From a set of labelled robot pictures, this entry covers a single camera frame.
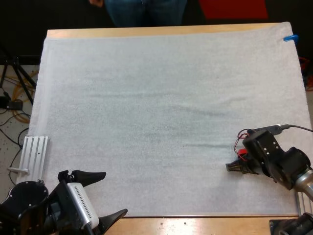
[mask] tripod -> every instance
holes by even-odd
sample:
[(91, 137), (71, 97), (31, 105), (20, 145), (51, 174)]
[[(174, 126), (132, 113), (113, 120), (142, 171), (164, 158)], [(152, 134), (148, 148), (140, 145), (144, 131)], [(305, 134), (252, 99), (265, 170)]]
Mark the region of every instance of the tripod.
[(4, 69), (3, 69), (3, 72), (2, 72), (2, 76), (1, 76), (1, 81), (0, 81), (0, 88), (2, 88), (3, 86), (3, 82), (4, 82), (4, 77), (5, 77), (5, 74), (6, 74), (6, 70), (8, 68), (9, 65), (12, 66), (12, 68), (14, 69), (14, 72), (16, 73), (20, 83), (21, 83), (21, 86), (23, 87), (29, 101), (31, 104), (34, 103), (34, 100), (33, 98), (31, 97), (23, 79), (22, 79), (22, 76), (21, 74), (29, 81), (29, 83), (32, 85), (33, 88), (36, 88), (36, 83), (34, 82), (34, 80), (26, 73), (26, 71), (21, 67), (20, 63), (19, 63), (19, 58), (18, 56), (12, 56), (6, 49), (5, 47), (0, 43), (0, 50), (3, 51), (6, 59), (4, 61)]

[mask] floor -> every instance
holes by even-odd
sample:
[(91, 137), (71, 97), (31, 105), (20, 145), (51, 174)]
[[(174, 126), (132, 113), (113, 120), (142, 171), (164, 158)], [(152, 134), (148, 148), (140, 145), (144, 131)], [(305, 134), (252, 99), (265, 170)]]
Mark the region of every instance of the floor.
[[(39, 66), (23, 66), (23, 68), (27, 71), (27, 73), (31, 74), (35, 71), (39, 70)], [(0, 74), (2, 74), (3, 66), (0, 66)], [(7, 71), (8, 76), (16, 77), (12, 68), (9, 68)], [(33, 79), (37, 81), (38, 76), (35, 75)], [(9, 93), (12, 97), (12, 92), (14, 90), (15, 84), (12, 84), (8, 81), (12, 81), (10, 79), (6, 79), (3, 88), (5, 91)], [(313, 92), (306, 92), (307, 101), (309, 106), (309, 112), (311, 117), (311, 123), (313, 123)], [(25, 93), (23, 92), (19, 99), (25, 100), (27, 99)], [(27, 114), (31, 114), (32, 105), (29, 101), (24, 102), (23, 111)], [(15, 118), (10, 119), (5, 125), (1, 126), (5, 123), (10, 117), (12, 117), (12, 113), (10, 111), (5, 112), (4, 114), (0, 114), (0, 129), (7, 134), (14, 141), (17, 141), (17, 137), (20, 131), (24, 130), (28, 127), (28, 124), (21, 123), (17, 121)], [(27, 135), (27, 131), (23, 132), (20, 137), (20, 143), (23, 143), (24, 136)], [(0, 133), (0, 202), (7, 197), (9, 190), (14, 186), (9, 178), (9, 171), (7, 168), (10, 166), (12, 160), (14, 159), (16, 153), (18, 152), (19, 147), (12, 143), (4, 134)], [(13, 167), (19, 167), (21, 153), (18, 154), (16, 159), (13, 162)], [(16, 174), (11, 173), (11, 178), (13, 181), (16, 179)]]

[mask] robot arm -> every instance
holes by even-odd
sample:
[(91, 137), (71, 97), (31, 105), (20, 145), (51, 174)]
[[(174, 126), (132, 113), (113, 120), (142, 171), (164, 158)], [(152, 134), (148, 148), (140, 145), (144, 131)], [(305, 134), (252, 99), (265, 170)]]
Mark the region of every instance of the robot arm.
[(27, 181), (12, 188), (0, 204), (0, 234), (102, 235), (127, 209), (98, 217), (84, 186), (98, 182), (105, 172), (62, 171), (59, 184), (49, 195), (43, 181)]
[[(270, 127), (276, 134), (281, 130)], [(264, 174), (288, 190), (305, 193), (313, 200), (313, 170), (308, 156), (292, 147), (287, 152), (279, 146), (267, 128), (250, 131), (243, 140), (245, 149), (238, 152), (238, 159), (226, 164), (227, 171), (243, 174)], [(313, 215), (304, 213), (297, 219), (270, 221), (272, 235), (311, 235)]]

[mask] white towel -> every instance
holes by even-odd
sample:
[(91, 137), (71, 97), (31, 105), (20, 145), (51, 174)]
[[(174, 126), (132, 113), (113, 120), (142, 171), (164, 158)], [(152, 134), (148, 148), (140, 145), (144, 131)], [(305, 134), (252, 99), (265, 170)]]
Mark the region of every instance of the white towel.
[[(44, 181), (106, 171), (98, 215), (294, 215), (293, 191), (227, 172), (239, 130), (310, 127), (289, 23), (246, 32), (46, 39), (30, 135), (51, 137)], [(277, 137), (309, 157), (311, 133)]]

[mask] blue clip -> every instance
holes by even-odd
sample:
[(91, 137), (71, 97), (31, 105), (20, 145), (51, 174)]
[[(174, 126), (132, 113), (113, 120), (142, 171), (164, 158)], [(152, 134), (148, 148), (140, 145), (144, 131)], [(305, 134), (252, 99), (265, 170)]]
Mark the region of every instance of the blue clip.
[(294, 34), (294, 35), (291, 35), (291, 36), (288, 36), (288, 37), (284, 38), (285, 42), (290, 41), (290, 40), (294, 40), (294, 43), (297, 45), (297, 43), (299, 41), (299, 36)]

